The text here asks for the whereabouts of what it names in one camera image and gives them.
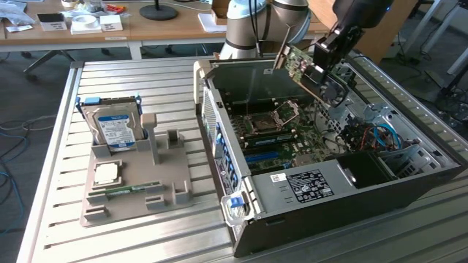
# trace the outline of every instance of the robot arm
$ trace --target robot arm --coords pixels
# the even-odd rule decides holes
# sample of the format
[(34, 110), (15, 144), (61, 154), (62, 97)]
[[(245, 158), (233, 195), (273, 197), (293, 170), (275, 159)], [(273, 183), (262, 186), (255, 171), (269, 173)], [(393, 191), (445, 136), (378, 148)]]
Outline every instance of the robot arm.
[(330, 71), (361, 40), (363, 29), (378, 26), (393, 2), (394, 0), (335, 1), (338, 21), (329, 36), (315, 43), (313, 64), (307, 65), (301, 80), (301, 86), (333, 107), (345, 101), (349, 88)]
[(337, 0), (334, 13), (338, 21), (329, 36), (315, 44), (314, 63), (317, 72), (313, 80), (323, 83), (329, 71), (341, 62), (358, 44), (365, 28), (378, 26), (394, 0)]
[(313, 17), (307, 0), (274, 0), (273, 4), (267, 4), (267, 0), (231, 0), (221, 59), (254, 58), (258, 55), (258, 39), (251, 20), (255, 4), (261, 41), (283, 42), (287, 38), (289, 43), (298, 43), (306, 36)]

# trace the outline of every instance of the power supply label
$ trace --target power supply label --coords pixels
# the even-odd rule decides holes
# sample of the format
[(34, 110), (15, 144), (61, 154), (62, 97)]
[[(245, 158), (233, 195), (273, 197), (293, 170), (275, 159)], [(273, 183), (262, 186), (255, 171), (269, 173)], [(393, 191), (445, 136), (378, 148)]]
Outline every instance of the power supply label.
[(286, 178), (289, 179), (291, 189), (301, 203), (334, 195), (334, 191), (330, 188), (321, 170), (289, 175)]

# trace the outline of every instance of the tape roll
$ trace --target tape roll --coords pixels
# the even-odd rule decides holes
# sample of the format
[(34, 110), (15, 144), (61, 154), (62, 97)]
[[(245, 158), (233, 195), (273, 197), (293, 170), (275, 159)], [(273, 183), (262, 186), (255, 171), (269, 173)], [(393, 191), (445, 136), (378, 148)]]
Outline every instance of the tape roll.
[(95, 28), (98, 19), (93, 15), (79, 15), (73, 19), (74, 25), (86, 28)]

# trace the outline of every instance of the gray carpet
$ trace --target gray carpet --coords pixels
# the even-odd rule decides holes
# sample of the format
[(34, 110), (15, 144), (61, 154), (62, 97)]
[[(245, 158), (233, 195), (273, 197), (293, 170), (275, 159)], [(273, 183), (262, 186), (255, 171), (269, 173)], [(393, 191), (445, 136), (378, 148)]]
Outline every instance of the gray carpet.
[[(402, 30), (402, 37), (409, 38), (413, 30), (415, 29), (421, 17), (410, 20)], [(427, 28), (422, 39), (417, 42), (415, 54), (418, 53), (418, 46), (425, 41), (426, 35), (430, 31)], [(221, 51), (221, 44), (209, 44), (210, 52)], [(463, 53), (468, 46), (468, 40), (466, 37), (447, 32), (443, 39), (435, 46), (431, 56), (433, 61), (423, 60), (418, 65), (421, 70), (433, 70), (446, 80), (451, 80), (451, 76), (447, 76), (446, 71), (457, 58)], [(110, 49), (113, 56), (102, 54), (99, 49), (77, 50), (71, 51), (71, 55), (81, 61), (103, 61), (103, 60), (125, 60), (131, 59), (130, 50), (127, 48), (113, 48)], [(201, 45), (181, 45), (174, 47), (174, 54), (165, 52), (165, 47), (157, 49), (147, 49), (154, 55), (147, 54), (145, 58), (163, 57), (163, 56), (194, 56), (202, 53)], [(33, 52), (34, 59), (39, 58), (45, 52)], [(25, 59), (19, 53), (11, 53), (10, 58), (0, 63), (0, 123), (11, 120), (27, 120), (38, 116), (51, 115), (58, 112), (59, 102), (62, 99), (63, 88), (66, 84), (70, 62), (69, 60), (58, 56), (50, 60), (34, 73), (39, 76), (39, 81), (31, 83), (25, 79), (23, 69), (34, 61), (34, 59)], [(402, 81), (415, 76), (418, 71), (407, 66), (403, 66), (394, 60), (385, 60), (382, 62), (382, 68), (390, 73), (395, 80)], [(461, 87), (466, 87), (468, 83), (468, 77), (465, 77)], [(426, 75), (418, 78), (411, 78), (405, 82), (405, 86), (411, 92), (417, 94), (427, 94), (435, 92), (438, 86), (427, 81)], [(49, 125), (51, 122), (43, 122), (38, 125)], [(465, 133), (463, 125), (457, 127), (461, 133)], [(11, 132), (11, 134), (25, 135), (23, 130)], [(47, 154), (47, 148), (50, 143), (51, 130), (35, 131), (30, 134), (30, 147), (27, 151), (14, 161), (7, 163), (10, 173), (14, 175), (19, 188), (21, 194), (26, 207), (25, 219), (18, 224), (15, 229), (18, 232), (11, 232), (5, 236), (0, 236), (0, 262), (11, 263), (17, 261), (18, 251), (23, 238), (22, 228), (26, 227), (29, 218), (30, 208), (34, 201), (37, 184), (42, 172), (43, 161)], [(0, 136), (0, 154), (17, 144), (18, 139), (6, 138)], [(9, 187), (0, 188), (0, 198), (3, 199)], [(19, 203), (13, 194), (7, 202), (0, 205), (0, 228), (6, 229), (10, 223), (19, 216)]]

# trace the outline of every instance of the ventilation grille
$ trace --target ventilation grille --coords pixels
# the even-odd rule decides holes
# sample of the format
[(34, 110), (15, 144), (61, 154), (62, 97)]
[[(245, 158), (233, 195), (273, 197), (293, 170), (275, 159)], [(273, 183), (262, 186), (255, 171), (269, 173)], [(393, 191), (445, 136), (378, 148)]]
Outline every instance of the ventilation grille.
[(217, 115), (214, 110), (214, 104), (209, 96), (209, 89), (203, 90), (203, 122), (206, 124), (207, 133), (210, 134), (211, 141), (215, 140), (217, 136)]

